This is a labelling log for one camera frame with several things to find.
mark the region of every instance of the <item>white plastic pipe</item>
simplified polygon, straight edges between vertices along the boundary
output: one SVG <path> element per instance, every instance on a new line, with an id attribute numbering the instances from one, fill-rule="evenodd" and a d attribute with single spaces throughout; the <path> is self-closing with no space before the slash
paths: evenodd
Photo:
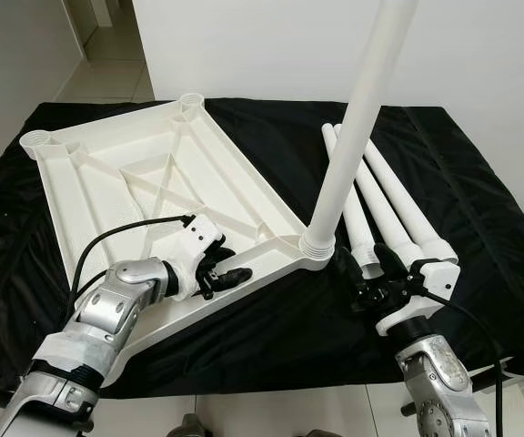
<path id="1" fill-rule="evenodd" d="M 328 156 L 331 157 L 337 144 L 337 134 L 329 123 L 323 125 L 321 130 L 323 131 Z M 383 271 L 379 266 L 379 259 L 373 251 L 375 241 L 373 235 L 371 235 L 368 220 L 365 217 L 359 196 L 354 187 L 351 187 L 345 201 L 343 217 L 345 218 L 345 226 L 349 242 L 351 243 L 351 254 L 361 267 L 361 270 L 363 270 L 363 277 L 372 279 L 381 276 Z"/>
<path id="2" fill-rule="evenodd" d="M 418 0 L 382 0 L 379 6 L 343 118 L 337 149 L 328 166 L 313 217 L 299 242 L 301 251 L 312 259 L 329 259 L 333 254 L 335 228 L 417 4 Z"/>
<path id="3" fill-rule="evenodd" d="M 340 125 L 335 126 L 337 134 L 339 130 Z M 378 225 L 379 232 L 381 232 L 381 236 L 389 248 L 398 254 L 401 262 L 408 269 L 415 260 L 424 259 L 424 252 L 409 237 L 363 160 L 359 164 L 356 176 L 361 194 L 368 204 L 369 211 Z"/>
<path id="4" fill-rule="evenodd" d="M 422 248 L 426 258 L 437 258 L 458 264 L 459 257 L 456 252 L 447 241 L 439 237 L 418 204 L 409 195 L 396 173 L 381 156 L 378 148 L 371 140 L 369 140 L 365 149 L 365 159 L 388 195 L 391 205 L 398 213 L 409 235 Z"/>

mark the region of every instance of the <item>tiled floor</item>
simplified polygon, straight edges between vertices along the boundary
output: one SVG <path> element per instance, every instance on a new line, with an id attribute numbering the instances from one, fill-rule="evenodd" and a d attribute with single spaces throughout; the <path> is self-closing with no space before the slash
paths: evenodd
<path id="1" fill-rule="evenodd" d="M 97 31 L 86 50 L 89 61 L 76 70 L 58 101 L 116 103 L 154 99 L 138 31 L 130 15 L 114 29 Z M 478 393 L 476 397 L 494 422 L 494 393 Z M 407 401 L 403 384 L 101 401 L 92 435 L 166 435 L 185 412 L 195 409 L 216 437 L 292 437 L 306 435 L 314 428 L 345 437 L 416 437 L 415 419 L 399 413 Z M 504 405 L 505 435 L 524 437 L 524 387 L 508 387 Z"/>

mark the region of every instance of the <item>black cable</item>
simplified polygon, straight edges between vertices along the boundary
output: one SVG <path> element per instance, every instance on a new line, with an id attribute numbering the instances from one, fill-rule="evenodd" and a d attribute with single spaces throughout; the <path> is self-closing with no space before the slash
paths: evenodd
<path id="1" fill-rule="evenodd" d="M 441 303 L 442 305 L 445 305 L 446 307 L 457 311 L 464 316 L 468 317 L 471 321 L 474 322 L 474 324 L 479 328 L 479 330 L 484 334 L 484 336 L 487 338 L 487 340 L 490 343 L 490 348 L 492 349 L 493 355 L 494 355 L 494 366 L 495 366 L 495 372 L 497 373 L 496 380 L 495 380 L 495 386 L 496 386 L 496 415 L 497 415 L 497 437 L 502 437 L 502 367 L 500 365 L 500 358 L 499 358 L 499 345 L 495 341 L 495 338 L 490 334 L 489 329 L 486 327 L 486 325 L 480 321 L 474 314 L 472 314 L 470 311 L 466 310 L 465 308 L 460 307 L 456 303 L 453 303 L 449 300 L 443 299 L 440 296 L 437 296 L 435 294 L 430 293 L 429 291 L 422 291 L 418 293 L 420 296 L 424 296 L 428 299 L 432 299 L 438 303 Z"/>
<path id="2" fill-rule="evenodd" d="M 66 315 L 64 319 L 64 324 L 68 323 L 68 320 L 70 319 L 70 316 L 72 315 L 72 311 L 74 310 L 74 302 L 76 302 L 76 296 L 78 295 L 78 284 L 80 282 L 80 277 L 82 276 L 82 268 L 84 267 L 86 257 L 88 256 L 88 254 L 90 253 L 90 251 L 94 248 L 96 244 L 98 244 L 103 239 L 110 237 L 111 235 L 115 235 L 125 230 L 129 230 L 133 228 L 140 228 L 141 226 L 155 225 L 158 223 L 167 223 L 170 221 L 181 221 L 184 224 L 184 226 L 187 226 L 194 218 L 195 216 L 173 216 L 173 217 L 152 218 L 149 220 L 136 221 L 136 222 L 124 225 L 124 226 L 119 226 L 118 228 L 110 229 L 107 232 L 100 234 L 98 237 L 90 241 L 88 245 L 85 247 L 85 249 L 82 251 L 80 258 L 78 259 L 78 263 L 76 264 L 76 270 L 74 272 L 74 279 L 72 280 L 72 287 L 68 294 L 68 302 L 66 305 Z"/>
<path id="3" fill-rule="evenodd" d="M 92 284 L 94 284 L 96 281 L 98 281 L 100 278 L 102 278 L 103 276 L 106 275 L 106 272 L 107 270 L 102 270 L 100 273 L 98 273 L 97 275 L 95 275 L 91 280 L 89 280 L 86 284 L 84 284 L 84 286 L 82 286 L 82 288 L 77 292 L 76 294 L 76 300 L 78 300 L 78 298 L 80 296 L 82 296 L 84 294 L 84 292 L 86 290 L 88 290 L 90 287 L 92 287 Z"/>

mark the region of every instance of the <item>black fabric cover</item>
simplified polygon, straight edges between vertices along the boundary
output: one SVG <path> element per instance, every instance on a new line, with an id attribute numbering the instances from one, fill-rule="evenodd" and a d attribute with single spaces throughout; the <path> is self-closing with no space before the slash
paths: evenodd
<path id="1" fill-rule="evenodd" d="M 42 104 L 22 132 L 55 130 L 146 107 Z M 320 127 L 339 103 L 213 99 L 207 110 L 308 223 L 328 165 Z M 458 253 L 453 300 L 490 327 L 501 354 L 524 361 L 524 216 L 438 107 L 383 107 L 372 139 Z M 343 226 L 338 244 L 347 244 Z M 0 158 L 0 402 L 44 336 L 68 286 L 37 166 L 17 138 Z M 348 309 L 333 262 L 296 271 L 135 356 L 106 397 L 266 391 L 399 381 L 394 349 Z M 469 368 L 490 363 L 482 336 L 449 309 L 432 319 Z"/>

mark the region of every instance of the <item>white cylinder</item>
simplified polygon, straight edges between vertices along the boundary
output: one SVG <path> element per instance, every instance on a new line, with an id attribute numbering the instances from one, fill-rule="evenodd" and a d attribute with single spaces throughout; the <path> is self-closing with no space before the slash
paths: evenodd
<path id="1" fill-rule="evenodd" d="M 337 144 L 335 129 L 327 123 L 323 125 L 321 130 L 323 131 L 327 153 L 331 157 Z M 375 241 L 373 240 L 373 235 L 371 235 L 368 220 L 365 217 L 359 196 L 354 187 L 351 187 L 345 201 L 343 217 L 345 218 L 345 227 L 351 243 L 351 254 L 361 267 L 363 277 L 372 279 L 381 276 L 383 271 L 379 266 L 379 259 L 373 250 Z"/>
<path id="2" fill-rule="evenodd" d="M 301 251 L 310 258 L 328 259 L 333 254 L 335 228 L 417 4 L 418 0 L 382 0 L 379 6 L 343 118 L 337 149 L 328 166 L 313 217 L 300 239 Z"/>
<path id="3" fill-rule="evenodd" d="M 376 146 L 369 140 L 365 149 L 365 159 L 388 195 L 409 235 L 422 248 L 426 258 L 437 258 L 458 264 L 459 258 L 447 241 L 441 239 L 409 195 L 388 162 L 381 156 Z"/>
<path id="4" fill-rule="evenodd" d="M 335 133 L 338 134 L 340 129 L 341 125 L 336 125 Z M 424 259 L 424 252 L 411 240 L 368 166 L 363 161 L 359 164 L 357 171 L 357 183 L 365 202 L 368 204 L 369 211 L 378 225 L 381 236 L 389 248 L 398 254 L 401 262 L 409 269 L 412 262 L 417 259 Z"/>

